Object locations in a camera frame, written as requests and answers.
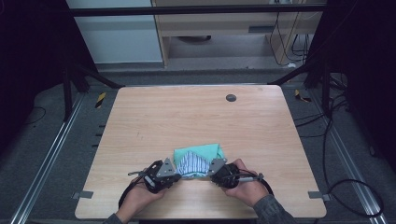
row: floor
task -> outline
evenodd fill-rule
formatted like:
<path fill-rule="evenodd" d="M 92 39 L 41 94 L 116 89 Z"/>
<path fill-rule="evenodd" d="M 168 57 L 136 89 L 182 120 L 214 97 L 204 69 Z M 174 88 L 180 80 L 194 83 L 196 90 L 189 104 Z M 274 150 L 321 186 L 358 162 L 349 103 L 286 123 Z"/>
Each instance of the floor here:
<path fill-rule="evenodd" d="M 300 49 L 304 41 L 296 41 L 295 49 Z M 200 37 L 173 38 L 166 68 L 136 69 L 130 72 L 103 72 L 102 75 L 118 83 L 133 85 L 189 85 L 189 84 L 230 84 L 267 83 L 286 75 L 301 62 L 279 65 L 272 57 L 272 51 L 262 35 L 212 36 L 203 41 Z M 301 56 L 290 57 L 302 59 Z M 342 75 L 334 75 L 347 80 Z M 47 161 L 53 142 L 60 146 L 48 163 L 46 179 L 38 186 L 38 191 L 30 199 L 26 223 L 100 223 L 98 220 L 77 220 L 74 211 L 78 200 L 72 198 L 83 189 L 86 176 L 100 142 L 106 119 L 117 94 L 102 83 L 88 78 L 91 89 L 85 94 L 74 92 L 78 114 L 67 130 L 65 139 L 57 135 L 64 128 L 63 89 L 55 86 L 43 91 L 35 98 L 35 109 L 26 120 L 26 125 L 10 146 L 12 150 L 0 160 L 0 223 L 8 223 L 18 210 L 43 161 Z M 298 76 L 282 86 L 290 112 L 296 125 L 318 118 L 297 128 L 307 158 L 312 167 L 319 189 L 327 192 L 323 176 L 323 136 L 328 120 L 320 115 L 320 87 L 306 90 L 302 85 L 304 75 Z M 298 99 L 295 90 L 307 99 Z M 106 98 L 100 108 L 95 108 L 100 93 Z M 335 103 L 343 103 L 342 91 L 332 90 Z M 318 223 L 396 223 L 396 174 L 391 171 L 386 160 L 372 157 L 369 146 L 361 133 L 348 104 L 333 111 L 333 126 L 325 143 L 326 167 L 331 184 L 344 178 L 358 177 L 374 186 L 384 200 L 386 209 L 382 217 L 360 217 L 349 212 L 336 200 L 326 202 L 328 214 Z M 346 205 L 364 212 L 362 204 L 370 202 L 371 195 L 366 188 L 344 184 L 335 189 L 336 195 Z M 299 220 L 313 223 L 315 220 Z"/>

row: wooden table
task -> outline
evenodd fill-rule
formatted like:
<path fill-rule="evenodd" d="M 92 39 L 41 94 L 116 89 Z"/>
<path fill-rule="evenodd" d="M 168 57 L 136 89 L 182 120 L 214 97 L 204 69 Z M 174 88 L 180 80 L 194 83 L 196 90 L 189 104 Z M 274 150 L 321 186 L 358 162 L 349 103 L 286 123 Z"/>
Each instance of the wooden table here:
<path fill-rule="evenodd" d="M 227 94 L 236 101 L 228 102 Z M 132 177 L 177 148 L 219 143 L 229 162 L 262 172 L 294 217 L 324 217 L 318 186 L 278 86 L 167 86 L 120 89 L 80 198 L 78 218 L 107 218 Z M 207 180 L 181 180 L 138 219 L 254 218 Z"/>

